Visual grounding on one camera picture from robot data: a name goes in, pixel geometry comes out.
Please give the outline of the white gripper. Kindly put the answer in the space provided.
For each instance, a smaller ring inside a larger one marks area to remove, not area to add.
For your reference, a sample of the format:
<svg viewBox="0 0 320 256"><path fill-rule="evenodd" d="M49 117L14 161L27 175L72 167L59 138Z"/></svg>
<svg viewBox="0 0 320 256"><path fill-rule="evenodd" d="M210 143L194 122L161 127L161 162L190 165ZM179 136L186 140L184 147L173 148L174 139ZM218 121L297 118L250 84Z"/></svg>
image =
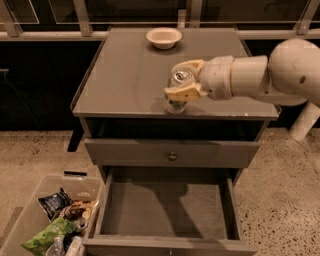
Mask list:
<svg viewBox="0 0 320 256"><path fill-rule="evenodd" d="M181 85L179 87L165 88L165 94L172 101L188 102L198 100L208 95L212 100L230 100L231 68L233 56L215 57L206 62L194 59L176 64L171 73L189 71L195 78L199 75L199 83Z"/></svg>

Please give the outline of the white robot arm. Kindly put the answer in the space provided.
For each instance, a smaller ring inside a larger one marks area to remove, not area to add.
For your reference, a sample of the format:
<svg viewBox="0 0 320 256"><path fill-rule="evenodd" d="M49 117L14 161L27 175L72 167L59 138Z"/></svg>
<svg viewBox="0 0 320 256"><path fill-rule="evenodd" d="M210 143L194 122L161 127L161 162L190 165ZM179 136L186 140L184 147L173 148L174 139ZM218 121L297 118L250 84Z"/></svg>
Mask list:
<svg viewBox="0 0 320 256"><path fill-rule="evenodd" d="M278 44L269 56L182 62L172 68L165 95L183 103L202 97L214 101L249 97L276 105L309 101L320 106L320 48L294 38Z"/></svg>

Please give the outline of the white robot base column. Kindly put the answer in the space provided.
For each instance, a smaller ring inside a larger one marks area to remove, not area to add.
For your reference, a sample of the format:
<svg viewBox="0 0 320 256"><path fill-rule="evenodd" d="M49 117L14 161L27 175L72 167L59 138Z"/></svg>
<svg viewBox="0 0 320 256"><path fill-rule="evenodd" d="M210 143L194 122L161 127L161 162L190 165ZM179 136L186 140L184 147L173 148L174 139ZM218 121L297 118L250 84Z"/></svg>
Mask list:
<svg viewBox="0 0 320 256"><path fill-rule="evenodd" d="M296 141L303 140L319 118L320 108L308 102L290 128L289 135Z"/></svg>

